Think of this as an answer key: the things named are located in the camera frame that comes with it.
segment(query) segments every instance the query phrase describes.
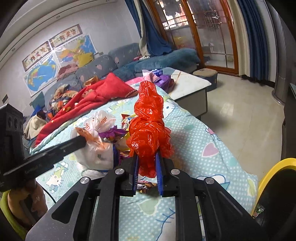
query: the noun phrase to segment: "sliding glass door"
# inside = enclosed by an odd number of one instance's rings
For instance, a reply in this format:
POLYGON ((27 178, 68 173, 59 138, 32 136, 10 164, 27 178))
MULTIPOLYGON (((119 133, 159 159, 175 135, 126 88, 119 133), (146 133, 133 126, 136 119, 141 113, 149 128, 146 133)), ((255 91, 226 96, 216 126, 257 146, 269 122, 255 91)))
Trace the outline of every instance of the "sliding glass door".
POLYGON ((232 17, 225 0, 149 0, 161 33, 175 48, 194 48, 201 64, 238 74, 232 17))

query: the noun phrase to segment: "blue curtain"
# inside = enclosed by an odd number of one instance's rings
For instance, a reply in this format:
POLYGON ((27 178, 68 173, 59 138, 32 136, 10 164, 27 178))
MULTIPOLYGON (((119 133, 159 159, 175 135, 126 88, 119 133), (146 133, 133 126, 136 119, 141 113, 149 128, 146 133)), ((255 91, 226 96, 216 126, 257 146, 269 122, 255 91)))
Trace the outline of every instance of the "blue curtain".
MULTIPOLYGON (((137 25, 137 29, 141 36, 141 27, 140 27, 140 19, 138 16, 138 12, 133 0, 125 0, 126 5, 137 25)), ((149 14, 148 9, 146 8, 145 4, 140 0, 140 5, 142 9, 142 14, 144 18, 144 24, 146 29, 146 37, 147 37, 147 49, 150 53, 151 57, 159 56, 166 53, 172 52, 172 48, 168 42, 166 42, 158 33, 157 29, 154 26, 152 18, 149 14)))
POLYGON ((268 80, 267 40, 260 13, 254 0, 237 0, 246 23, 251 61, 251 76, 268 80))

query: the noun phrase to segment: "pink heart pattern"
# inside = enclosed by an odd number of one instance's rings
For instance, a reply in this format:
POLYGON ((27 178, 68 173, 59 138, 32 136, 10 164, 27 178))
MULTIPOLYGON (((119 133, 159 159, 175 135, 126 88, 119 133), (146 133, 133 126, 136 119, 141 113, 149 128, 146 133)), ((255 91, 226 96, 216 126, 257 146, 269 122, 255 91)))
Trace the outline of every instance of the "pink heart pattern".
POLYGON ((214 134, 215 134, 210 128, 207 128, 207 132, 208 132, 210 135, 214 135, 214 134))
POLYGON ((219 153, 213 142, 208 143, 202 151, 202 157, 212 157, 219 153))

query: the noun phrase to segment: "bed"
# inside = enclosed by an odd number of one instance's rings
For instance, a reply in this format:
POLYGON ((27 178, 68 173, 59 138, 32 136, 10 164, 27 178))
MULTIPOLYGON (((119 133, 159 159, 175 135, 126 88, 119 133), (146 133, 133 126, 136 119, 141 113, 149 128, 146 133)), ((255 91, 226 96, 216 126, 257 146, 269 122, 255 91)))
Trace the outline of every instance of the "bed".
MULTIPOLYGON (((132 87, 138 89, 139 84, 134 84, 132 87)), ((251 212, 257 195, 257 177, 241 168, 232 153, 208 126, 178 106, 165 91, 157 87, 157 92, 164 99, 164 123, 172 130, 171 143, 175 149, 172 160, 175 166, 194 178, 213 177, 248 212, 251 212)), ((121 126, 121 114, 133 114, 137 99, 136 96, 114 100, 88 114, 69 120, 32 149, 31 154, 69 140, 72 130, 75 127, 82 127, 83 122, 98 110, 113 114, 116 117, 116 124, 121 126)), ((83 170, 79 168, 77 158, 72 153, 55 164, 54 169, 39 176, 37 181, 57 201, 82 176, 83 170)), ((157 182, 156 178, 139 176, 139 179, 157 182)), ((53 201, 47 194, 46 201, 50 208, 53 201)), ((137 192, 132 198, 120 198, 119 212, 119 240, 175 240, 173 197, 162 198, 157 194, 147 195, 137 192)))

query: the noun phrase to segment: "camera lens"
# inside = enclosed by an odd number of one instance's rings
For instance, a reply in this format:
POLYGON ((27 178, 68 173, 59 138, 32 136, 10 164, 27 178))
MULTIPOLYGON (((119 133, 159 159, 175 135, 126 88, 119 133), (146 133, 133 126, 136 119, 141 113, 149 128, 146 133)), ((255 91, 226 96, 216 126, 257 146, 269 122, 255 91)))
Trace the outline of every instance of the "camera lens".
POLYGON ((12 118, 11 118, 11 116, 8 117, 7 124, 8 124, 8 127, 10 128, 11 127, 11 124, 12 124, 12 118))
POLYGON ((14 121, 14 125, 15 125, 15 129, 17 130, 18 122, 17 122, 17 119, 16 118, 15 118, 15 121, 14 121))

